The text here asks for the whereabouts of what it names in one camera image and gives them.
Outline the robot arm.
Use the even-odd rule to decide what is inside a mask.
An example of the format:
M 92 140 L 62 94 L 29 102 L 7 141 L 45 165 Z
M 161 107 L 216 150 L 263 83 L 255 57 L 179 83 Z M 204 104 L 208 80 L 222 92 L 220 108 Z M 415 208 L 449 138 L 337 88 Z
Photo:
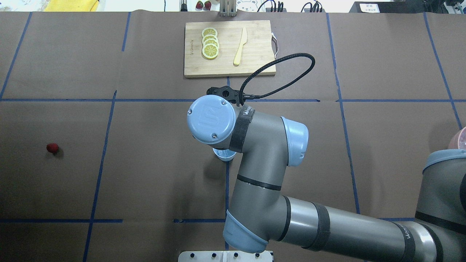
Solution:
M 428 156 L 413 222 L 390 222 L 281 194 L 288 166 L 302 163 L 308 128 L 247 104 L 206 95 L 187 111 L 193 137 L 242 153 L 223 237 L 261 253 L 270 240 L 373 262 L 465 261 L 465 150 Z

